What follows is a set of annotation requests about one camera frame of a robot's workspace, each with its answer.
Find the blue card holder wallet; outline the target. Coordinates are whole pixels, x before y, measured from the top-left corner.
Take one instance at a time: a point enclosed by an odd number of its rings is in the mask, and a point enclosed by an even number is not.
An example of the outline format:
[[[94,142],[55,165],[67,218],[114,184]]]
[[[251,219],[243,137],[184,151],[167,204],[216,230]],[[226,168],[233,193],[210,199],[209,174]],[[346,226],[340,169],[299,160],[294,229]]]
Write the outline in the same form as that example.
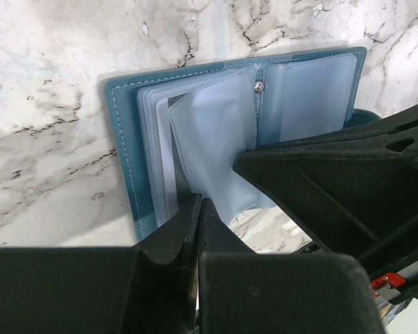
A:
[[[355,108],[364,47],[241,58],[105,79],[138,240],[166,223],[156,104],[184,94],[169,119],[191,193],[210,198],[224,223],[273,201],[233,171],[260,145],[363,125],[377,115]]]

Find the white striped credit card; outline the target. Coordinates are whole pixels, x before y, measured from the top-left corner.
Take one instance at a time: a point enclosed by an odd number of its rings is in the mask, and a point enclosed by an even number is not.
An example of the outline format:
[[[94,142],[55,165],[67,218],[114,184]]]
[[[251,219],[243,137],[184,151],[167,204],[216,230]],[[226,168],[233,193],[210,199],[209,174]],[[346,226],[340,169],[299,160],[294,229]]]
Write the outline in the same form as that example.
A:
[[[161,99],[156,104],[156,115],[161,150],[161,166],[168,213],[175,214],[192,192],[185,177],[169,119],[169,107],[185,95]]]

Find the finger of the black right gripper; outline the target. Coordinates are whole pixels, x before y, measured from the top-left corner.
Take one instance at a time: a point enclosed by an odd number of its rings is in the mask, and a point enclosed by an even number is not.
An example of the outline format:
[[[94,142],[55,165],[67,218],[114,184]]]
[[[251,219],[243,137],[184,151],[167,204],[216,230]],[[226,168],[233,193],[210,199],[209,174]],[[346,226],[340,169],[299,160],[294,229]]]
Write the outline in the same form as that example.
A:
[[[234,171],[320,246],[363,264],[418,255],[418,104],[240,155]]]

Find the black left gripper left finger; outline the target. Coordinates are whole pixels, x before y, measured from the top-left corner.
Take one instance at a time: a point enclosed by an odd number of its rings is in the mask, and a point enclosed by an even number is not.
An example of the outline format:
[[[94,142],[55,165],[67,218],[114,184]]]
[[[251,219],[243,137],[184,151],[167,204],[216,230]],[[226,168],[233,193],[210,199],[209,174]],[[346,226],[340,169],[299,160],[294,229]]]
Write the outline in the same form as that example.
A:
[[[0,333],[190,332],[201,204],[131,247],[1,247]]]

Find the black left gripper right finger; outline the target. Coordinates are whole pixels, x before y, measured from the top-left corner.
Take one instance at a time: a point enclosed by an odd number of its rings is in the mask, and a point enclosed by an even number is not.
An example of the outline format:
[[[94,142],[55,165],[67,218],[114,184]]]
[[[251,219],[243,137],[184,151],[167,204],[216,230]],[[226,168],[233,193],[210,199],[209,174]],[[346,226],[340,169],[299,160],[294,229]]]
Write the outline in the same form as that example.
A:
[[[350,256],[258,254],[221,222],[199,214],[202,333],[382,333],[370,282]]]

